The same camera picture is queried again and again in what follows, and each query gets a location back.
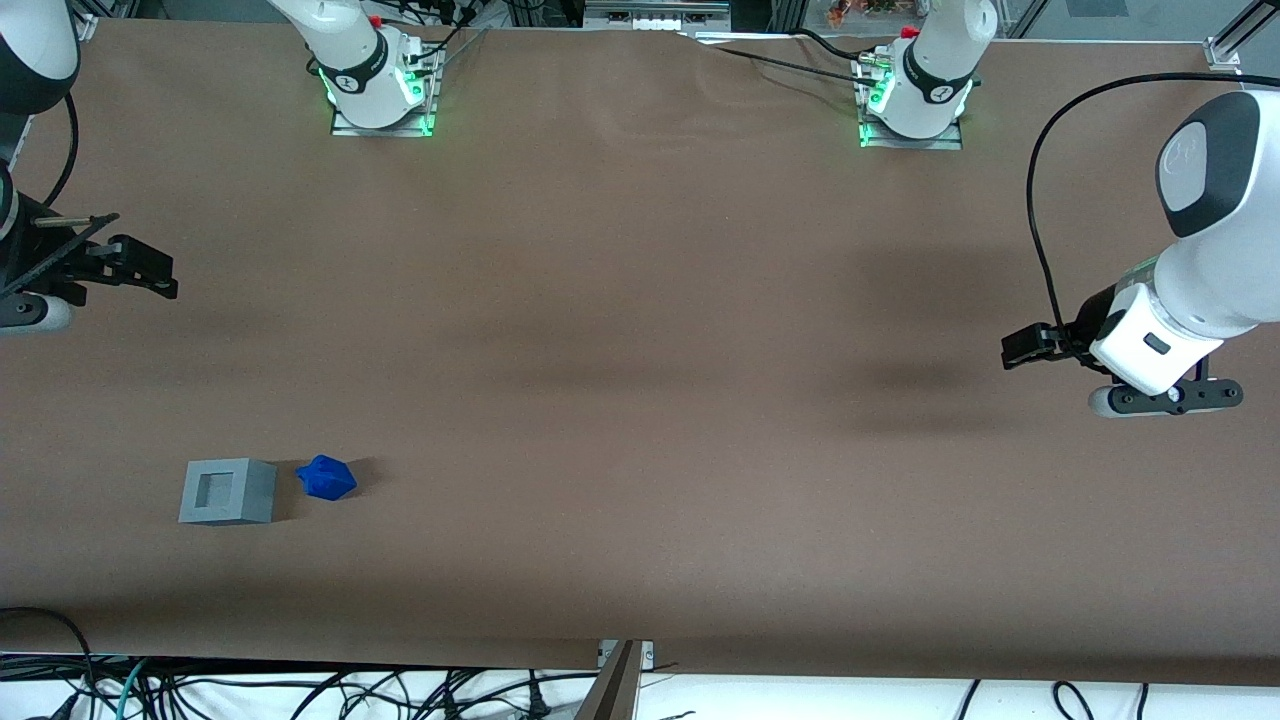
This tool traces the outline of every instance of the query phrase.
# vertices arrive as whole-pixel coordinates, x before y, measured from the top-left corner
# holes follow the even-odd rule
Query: gray box
[[[275,465],[241,457],[192,460],[182,488],[179,523],[244,525],[270,523],[275,505]]]

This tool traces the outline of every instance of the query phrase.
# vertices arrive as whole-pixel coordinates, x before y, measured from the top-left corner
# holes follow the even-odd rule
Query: black cable
[[[1140,85],[1147,82],[1174,82],[1174,81],[1193,81],[1193,82],[1231,82],[1231,83],[1252,83],[1262,85],[1267,87],[1280,87],[1280,78],[1265,77],[1265,76],[1222,76],[1213,73],[1149,73],[1142,76],[1132,76],[1126,78],[1120,78],[1105,85],[1100,85],[1093,90],[1082,92],[1076,95],[1070,102],[1062,105],[1053,117],[1044,123],[1044,129],[1041,131],[1039,137],[1036,138],[1036,145],[1032,147],[1032,159],[1027,165],[1027,224],[1032,231],[1032,242],[1036,245],[1036,256],[1039,258],[1041,272],[1044,274],[1044,288],[1048,291],[1048,304],[1053,310],[1053,324],[1057,327],[1059,337],[1066,338],[1066,323],[1062,322],[1062,309],[1057,301],[1057,291],[1053,287],[1053,273],[1050,270],[1048,259],[1044,255],[1044,245],[1041,242],[1039,225],[1036,222],[1036,168],[1039,163],[1041,149],[1044,146],[1044,140],[1048,137],[1050,131],[1053,126],[1062,119],[1064,115],[1074,110],[1078,105],[1088,101],[1092,97],[1097,97],[1103,92],[1110,92],[1121,87],[1128,87],[1130,85]],[[1079,348],[1074,343],[1066,343],[1066,350],[1076,360],[1084,361],[1080,357]]]
[[[1084,716],[1088,720],[1093,720],[1093,710],[1089,708],[1088,702],[1084,702],[1084,696],[1080,694],[1079,688],[1076,688],[1071,683],[1068,683],[1066,680],[1059,680],[1053,683],[1053,706],[1057,707],[1057,711],[1062,715],[1062,717],[1065,717],[1066,720],[1078,720],[1074,715],[1068,712],[1065,707],[1062,707],[1062,697],[1059,694],[1062,692],[1062,688],[1066,688],[1075,694],[1075,700],[1079,701],[1080,707],[1084,708]]]
[[[973,702],[973,696],[978,692],[979,683],[982,683],[982,679],[969,683],[969,691],[964,693],[964,700],[960,702],[960,712],[956,715],[956,720],[964,720],[965,715],[969,715],[969,703]]]
[[[818,68],[810,68],[808,65],[797,65],[795,63],[787,63],[786,60],[777,60],[774,58],[765,58],[764,55],[756,55],[755,53],[744,53],[741,50],[733,50],[732,47],[723,47],[721,45],[716,45],[714,47],[717,50],[719,50],[721,53],[728,53],[730,55],[737,55],[739,58],[749,58],[751,60],[759,60],[762,63],[769,63],[771,65],[778,65],[780,68],[790,68],[792,70],[800,70],[800,72],[804,72],[804,73],[813,73],[815,76],[823,76],[823,77],[842,79],[845,82],[851,82],[854,85],[867,85],[867,86],[876,85],[876,81],[873,81],[872,78],[860,78],[860,77],[854,77],[854,76],[846,76],[846,74],[842,74],[842,73],[833,73],[831,70],[822,70],[822,69],[818,69]]]
[[[64,242],[61,247],[59,247],[58,250],[52,251],[47,258],[45,258],[40,263],[36,263],[35,266],[32,266],[29,270],[27,270],[26,273],[18,275],[17,279],[10,281],[9,284],[6,284],[3,288],[0,288],[0,300],[4,300],[5,297],[9,297],[10,295],[13,295],[13,293],[20,291],[22,288],[27,287],[28,283],[31,283],[32,281],[35,281],[40,275],[45,274],[46,272],[49,272],[50,268],[52,268],[58,263],[61,263],[63,259],[65,259],[68,255],[70,255],[70,252],[73,250],[76,250],[81,245],[84,245],[84,241],[87,241],[93,233],[96,233],[97,231],[100,231],[100,229],[105,228],[106,225],[114,223],[119,218],[120,218],[119,213],[108,213],[106,215],[90,218],[88,227],[84,228],[83,231],[81,231],[79,234],[77,234],[77,236],[72,237],[70,240],[68,240],[67,242]],[[23,607],[23,609],[17,609],[17,610],[33,611],[33,610],[40,610],[40,609],[38,607]],[[67,620],[67,618],[64,618],[61,615],[58,615],[58,616],[63,618],[63,620]]]
[[[797,27],[794,31],[788,32],[787,35],[801,35],[804,37],[808,37],[809,40],[813,40],[814,42],[817,42],[818,45],[820,45],[822,49],[826,50],[827,53],[831,53],[832,55],[835,55],[837,58],[844,58],[846,60],[856,60],[858,56],[861,55],[863,53],[870,53],[870,51],[876,50],[876,46],[873,45],[873,46],[868,47],[867,50],[859,50],[858,53],[849,53],[849,51],[841,50],[840,47],[836,47],[835,45],[832,45],[831,42],[828,42],[826,37],[818,35],[817,32],[814,32],[814,31],[812,31],[812,29],[809,29],[806,27]]]
[[[1151,683],[1143,683],[1142,688],[1138,689],[1138,711],[1134,712],[1134,720],[1142,720],[1142,716],[1147,712],[1147,693],[1151,692]]]
[[[582,679],[586,679],[586,678],[595,678],[595,676],[596,676],[596,673],[566,673],[563,675],[549,675],[549,676],[545,676],[545,678],[538,678],[535,682],[538,682],[538,683],[554,683],[557,680],[582,680]],[[498,696],[504,696],[504,694],[509,693],[511,691],[518,691],[520,688],[527,688],[529,685],[530,685],[530,680],[525,680],[522,683],[515,683],[515,684],[507,685],[504,688],[498,688],[497,691],[485,693],[485,694],[483,694],[483,696],[480,696],[477,698],[463,701],[462,703],[458,705],[457,712],[458,712],[458,715],[461,715],[461,714],[466,712],[467,710],[471,710],[472,707],[475,707],[477,705],[483,705],[485,702],[492,702],[492,701],[497,700]]]
[[[72,170],[76,169],[76,156],[79,154],[79,117],[76,115],[76,101],[72,100],[70,92],[67,94],[67,97],[63,97],[63,104],[67,105],[67,122],[72,126],[72,140],[67,147],[67,161],[63,163],[63,174],[58,176],[58,182],[49,191],[49,197],[45,197],[42,202],[45,208],[51,206],[58,200],[58,196],[63,193],[67,181],[72,177]]]
[[[298,706],[293,710],[293,715],[289,715],[289,720],[298,720],[298,716],[302,715],[302,711],[306,710],[308,705],[315,702],[315,700],[320,697],[320,693],[334,687],[346,676],[347,673],[334,673],[333,675],[329,676],[328,680],[312,688],[311,692],[307,693],[307,697],[302,698],[302,702],[298,703]]]
[[[421,24],[421,26],[426,26],[426,20],[422,18],[422,13],[419,12],[417,8],[410,5],[406,0],[399,0],[399,1],[396,1],[396,0],[374,0],[374,3],[378,4],[378,5],[381,5],[384,8],[390,8],[390,9],[396,10],[397,13],[401,14],[401,17],[404,17],[404,13],[413,13],[413,17],[417,18],[417,23]]]
[[[12,292],[5,292],[5,291],[0,291],[0,300],[12,295]],[[73,635],[76,635],[76,644],[79,646],[81,653],[84,656],[84,683],[88,685],[91,691],[88,696],[88,716],[96,717],[95,702],[97,701],[96,698],[97,680],[93,678],[93,653],[88,648],[88,641],[84,638],[84,633],[81,632],[81,629],[76,625],[76,623],[72,623],[72,619],[63,615],[61,612],[58,612],[55,610],[46,610],[44,607],[28,607],[28,606],[0,607],[0,616],[4,615],[40,615],[42,618],[49,618],[51,620],[61,623],[63,625],[67,626],[68,630],[72,632]]]

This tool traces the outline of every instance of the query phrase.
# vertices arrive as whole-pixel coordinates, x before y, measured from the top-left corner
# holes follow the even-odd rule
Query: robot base
[[[960,150],[963,138],[960,136],[960,122],[951,120],[947,129],[937,137],[915,140],[904,137],[891,131],[878,115],[868,109],[872,96],[883,91],[883,86],[892,78],[887,78],[890,67],[890,46],[882,45],[876,49],[874,55],[864,54],[868,61],[851,60],[850,68],[854,77],[867,77],[881,83],[877,87],[858,85],[854,87],[854,100],[858,104],[858,142],[863,147],[899,147],[906,150]]]
[[[342,137],[431,137],[435,135],[435,114],[440,108],[444,63],[445,50],[442,49],[408,68],[415,79],[407,79],[406,85],[410,92],[422,96],[422,102],[411,109],[399,122],[384,128],[362,128],[351,123],[334,106],[329,133]],[[333,99],[329,100],[329,104],[333,105]]]

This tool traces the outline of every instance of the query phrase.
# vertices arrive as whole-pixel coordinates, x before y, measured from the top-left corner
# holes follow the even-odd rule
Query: brown table surface
[[[829,69],[790,40],[744,44]],[[0,343],[0,601],[97,650],[681,670],[1280,682],[1276,331],[1235,411],[1105,421],[1048,319],[1032,140],[1194,45],[997,44],[961,152],[863,150],[838,82],[657,32],[492,32],[438,135],[332,138],[289,26],[104,22],[58,208],[182,296],[90,290]],[[1093,101],[1039,218],[1066,309],[1171,233],[1156,154],[1221,87]],[[65,152],[41,117],[17,178]],[[355,461],[340,502],[292,466]],[[278,521],[177,523],[186,462],[282,464]],[[70,650],[8,623],[0,643]]]

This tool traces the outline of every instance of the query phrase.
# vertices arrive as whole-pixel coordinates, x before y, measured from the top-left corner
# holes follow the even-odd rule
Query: metal bracket
[[[605,648],[605,643],[612,644]],[[640,671],[646,661],[653,662],[653,643],[604,641],[599,653],[604,669],[595,676],[573,720],[632,720],[640,694]]]
[[[595,666],[604,667],[604,664],[609,661],[613,655],[613,650],[618,647],[620,641],[600,641],[599,650],[595,651]],[[641,655],[641,670],[653,670],[653,641],[641,641],[640,643]]]
[[[1213,72],[1240,72],[1240,49],[1280,14],[1280,0],[1253,0],[1222,32],[1204,40],[1204,59]]]

